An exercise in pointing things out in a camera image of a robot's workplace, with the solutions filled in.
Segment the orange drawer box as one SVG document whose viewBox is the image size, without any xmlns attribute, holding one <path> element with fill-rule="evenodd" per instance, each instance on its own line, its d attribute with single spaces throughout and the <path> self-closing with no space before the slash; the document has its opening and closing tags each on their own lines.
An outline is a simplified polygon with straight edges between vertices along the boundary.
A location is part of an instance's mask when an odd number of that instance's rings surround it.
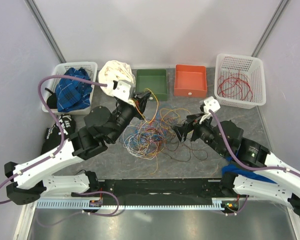
<svg viewBox="0 0 300 240">
<path fill-rule="evenodd" d="M 204 99 L 207 95 L 207 69 L 200 65 L 177 64 L 173 94 Z"/>
</svg>

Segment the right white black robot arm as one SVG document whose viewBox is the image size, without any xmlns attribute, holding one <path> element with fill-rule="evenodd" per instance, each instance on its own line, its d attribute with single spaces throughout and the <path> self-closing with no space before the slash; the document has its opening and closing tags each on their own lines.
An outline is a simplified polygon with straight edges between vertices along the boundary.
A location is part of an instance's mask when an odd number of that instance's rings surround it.
<svg viewBox="0 0 300 240">
<path fill-rule="evenodd" d="M 280 160 L 265 146 L 243 136 L 243 129 L 217 116 L 199 122 L 203 114 L 188 115 L 172 127 L 180 142 L 202 140 L 229 164 L 222 168 L 219 191 L 225 197 L 264 198 L 293 210 L 300 216 L 300 171 Z"/>
</svg>

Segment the cream white cloth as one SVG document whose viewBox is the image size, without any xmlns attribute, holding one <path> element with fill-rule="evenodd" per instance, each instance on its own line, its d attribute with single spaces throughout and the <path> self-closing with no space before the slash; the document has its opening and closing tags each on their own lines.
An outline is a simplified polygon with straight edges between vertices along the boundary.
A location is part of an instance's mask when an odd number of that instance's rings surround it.
<svg viewBox="0 0 300 240">
<path fill-rule="evenodd" d="M 102 91 L 113 97 L 114 85 L 110 87 L 110 83 L 117 84 L 119 80 L 125 80 L 136 87 L 136 77 L 132 73 L 131 66 L 125 62 L 110 60 L 105 63 L 98 73 L 98 82 L 100 84 L 107 84 L 107 87 L 101 87 Z"/>
</svg>

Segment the black cloth in basket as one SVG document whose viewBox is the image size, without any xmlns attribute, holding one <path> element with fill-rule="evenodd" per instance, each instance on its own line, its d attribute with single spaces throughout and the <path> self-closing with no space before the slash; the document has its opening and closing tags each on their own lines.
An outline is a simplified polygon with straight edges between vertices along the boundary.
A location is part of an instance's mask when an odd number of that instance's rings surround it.
<svg viewBox="0 0 300 240">
<path fill-rule="evenodd" d="M 46 104 L 47 106 L 51 109 L 51 110 L 55 110 L 57 111 L 57 95 L 55 92 L 53 92 L 52 90 L 50 90 L 49 88 L 45 87 L 44 88 L 45 91 L 47 91 L 48 93 L 50 93 L 50 96 L 47 98 L 46 100 Z"/>
</svg>

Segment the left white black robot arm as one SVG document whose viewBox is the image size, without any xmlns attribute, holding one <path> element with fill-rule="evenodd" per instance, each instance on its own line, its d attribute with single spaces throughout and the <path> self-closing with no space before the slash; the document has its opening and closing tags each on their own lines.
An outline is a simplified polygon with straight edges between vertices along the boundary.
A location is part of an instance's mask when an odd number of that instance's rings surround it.
<svg viewBox="0 0 300 240">
<path fill-rule="evenodd" d="M 8 162 L 4 172 L 10 178 L 6 195 L 16 205 L 26 205 L 41 197 L 96 196 L 101 185 L 95 172 L 80 175 L 55 176 L 65 167 L 95 157 L 115 144 L 133 118 L 142 118 L 150 91 L 135 93 L 132 106 L 121 99 L 116 100 L 115 109 L 95 107 L 84 117 L 84 127 L 65 139 L 60 145 L 39 157 L 23 164 Z"/>
</svg>

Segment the black printed t-shirt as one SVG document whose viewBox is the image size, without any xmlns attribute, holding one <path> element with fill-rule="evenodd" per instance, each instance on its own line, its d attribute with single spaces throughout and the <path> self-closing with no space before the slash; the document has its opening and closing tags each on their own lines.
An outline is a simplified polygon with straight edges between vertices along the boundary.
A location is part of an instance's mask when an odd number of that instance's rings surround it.
<svg viewBox="0 0 300 240">
<path fill-rule="evenodd" d="M 64 138 L 68 139 L 76 130 L 76 121 L 70 114 L 61 114 L 58 121 L 62 126 Z M 44 141 L 40 154 L 43 155 L 48 151 L 58 147 L 61 143 L 61 132 L 55 123 L 52 127 L 47 128 L 44 134 Z"/>
</svg>

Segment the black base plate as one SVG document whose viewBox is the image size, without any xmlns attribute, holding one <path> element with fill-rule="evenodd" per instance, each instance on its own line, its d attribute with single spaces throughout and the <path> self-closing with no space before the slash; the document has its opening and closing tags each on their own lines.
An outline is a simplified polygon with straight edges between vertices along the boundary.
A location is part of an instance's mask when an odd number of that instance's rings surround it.
<svg viewBox="0 0 300 240">
<path fill-rule="evenodd" d="M 235 198 L 239 194 L 220 178 L 149 178 L 93 180 L 86 191 L 97 196 L 97 191 L 127 195 L 175 194 L 203 198 Z"/>
</svg>

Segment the green drawer box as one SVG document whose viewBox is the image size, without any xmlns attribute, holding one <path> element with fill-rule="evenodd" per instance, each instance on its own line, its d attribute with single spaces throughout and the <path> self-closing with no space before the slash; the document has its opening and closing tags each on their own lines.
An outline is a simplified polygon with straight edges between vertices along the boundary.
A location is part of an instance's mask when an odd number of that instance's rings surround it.
<svg viewBox="0 0 300 240">
<path fill-rule="evenodd" d="M 167 71 L 165 69 L 138 69 L 136 71 L 136 92 L 150 89 L 161 102 L 168 100 Z"/>
</svg>

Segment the blue plaid cloth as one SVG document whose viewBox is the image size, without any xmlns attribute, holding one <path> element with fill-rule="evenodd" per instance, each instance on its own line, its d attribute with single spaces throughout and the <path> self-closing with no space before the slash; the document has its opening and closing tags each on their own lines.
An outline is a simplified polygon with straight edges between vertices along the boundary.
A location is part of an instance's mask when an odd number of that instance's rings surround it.
<svg viewBox="0 0 300 240">
<path fill-rule="evenodd" d="M 92 90 L 92 86 L 88 83 L 61 78 L 55 88 L 57 110 L 62 113 L 68 113 L 90 107 Z"/>
</svg>

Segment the right white plastic basket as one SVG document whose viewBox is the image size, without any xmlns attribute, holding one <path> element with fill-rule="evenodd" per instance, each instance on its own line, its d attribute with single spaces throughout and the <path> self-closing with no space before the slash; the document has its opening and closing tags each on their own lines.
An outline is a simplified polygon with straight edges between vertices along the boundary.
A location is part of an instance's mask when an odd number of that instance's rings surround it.
<svg viewBox="0 0 300 240">
<path fill-rule="evenodd" d="M 252 109 L 265 105 L 266 81 L 262 60 L 247 55 L 218 54 L 214 95 L 224 106 Z"/>
</svg>

